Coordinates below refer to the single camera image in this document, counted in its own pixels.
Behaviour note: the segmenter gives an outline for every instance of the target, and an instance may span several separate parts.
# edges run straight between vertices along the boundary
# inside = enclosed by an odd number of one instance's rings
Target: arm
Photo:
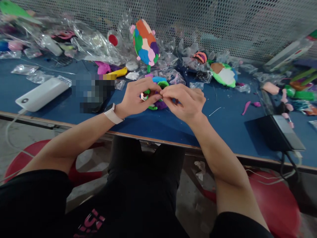
[[[160,92],[161,88],[151,78],[130,82],[122,102],[115,107],[115,113],[121,119],[145,111],[151,104],[162,98],[160,94],[152,95],[148,100],[140,99],[140,94],[147,89]],[[79,154],[87,150],[114,123],[103,113],[92,117],[53,138],[19,173],[32,170],[54,169],[69,173]]]
[[[166,87],[161,94],[171,112],[189,125],[201,146],[215,176],[218,214],[236,212],[252,218],[268,230],[242,164],[201,111],[206,101],[203,92],[179,84]],[[172,98],[181,104],[175,104]]]

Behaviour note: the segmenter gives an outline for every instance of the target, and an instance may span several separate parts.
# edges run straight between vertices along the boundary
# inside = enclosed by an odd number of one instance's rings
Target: red stool
[[[256,173],[267,178],[279,179],[264,171]],[[283,182],[263,184],[268,181],[274,182],[274,179],[267,180],[257,174],[251,174],[249,181],[270,232],[276,238],[296,238],[300,229],[300,211],[293,194]],[[216,203],[214,192],[203,190],[203,195]]]
[[[24,150],[26,152],[29,152],[32,155],[37,155],[38,152],[49,142],[50,140],[42,140],[39,142],[36,142]],[[98,142],[94,143],[89,149],[97,148],[103,146],[103,142]],[[11,162],[9,165],[5,177],[10,176],[11,174],[23,169],[30,161],[32,157],[21,152],[17,155],[17,157],[14,158],[14,160]],[[4,181],[4,183],[7,183],[10,179],[14,178],[15,176],[8,178]],[[86,173],[80,173],[76,170],[76,160],[74,161],[72,167],[70,168],[69,174],[68,174],[69,179],[73,183],[74,187],[77,187],[81,184],[87,183],[89,181],[98,179],[102,177],[102,172],[86,172]]]

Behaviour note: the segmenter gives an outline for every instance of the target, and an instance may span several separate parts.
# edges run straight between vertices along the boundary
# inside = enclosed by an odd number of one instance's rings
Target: mesh wall
[[[131,10],[157,37],[186,46],[266,62],[287,44],[317,29],[317,0],[14,0],[50,16],[72,13],[102,33],[116,29]],[[317,43],[304,56],[317,58]]]

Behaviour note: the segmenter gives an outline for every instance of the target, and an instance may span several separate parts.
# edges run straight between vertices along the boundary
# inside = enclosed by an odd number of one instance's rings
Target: white watch
[[[122,120],[119,118],[116,113],[114,112],[115,109],[115,104],[110,104],[109,106],[106,107],[104,114],[110,121],[112,121],[114,124],[119,124],[120,122],[123,122],[124,119]]]

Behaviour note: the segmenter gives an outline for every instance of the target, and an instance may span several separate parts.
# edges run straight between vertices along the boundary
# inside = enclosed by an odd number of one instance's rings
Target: concrete floor
[[[3,177],[8,165],[18,155],[18,152],[9,147],[5,140],[7,121],[0,120],[0,178]],[[9,135],[12,143],[23,149],[40,140],[52,139],[56,133],[52,130],[14,123]],[[109,164],[111,143],[105,147],[87,150],[82,153],[76,163],[79,172],[102,171]],[[107,182],[107,176],[91,181],[73,189],[67,198],[66,210],[70,211],[83,200],[96,193]],[[209,175],[204,175],[204,187],[209,189],[214,186],[214,181]],[[190,237],[209,237],[215,218],[216,205],[206,199],[197,190],[187,174],[182,171],[180,187],[177,192],[176,216]],[[298,237],[316,237],[316,218],[302,214],[302,227]]]

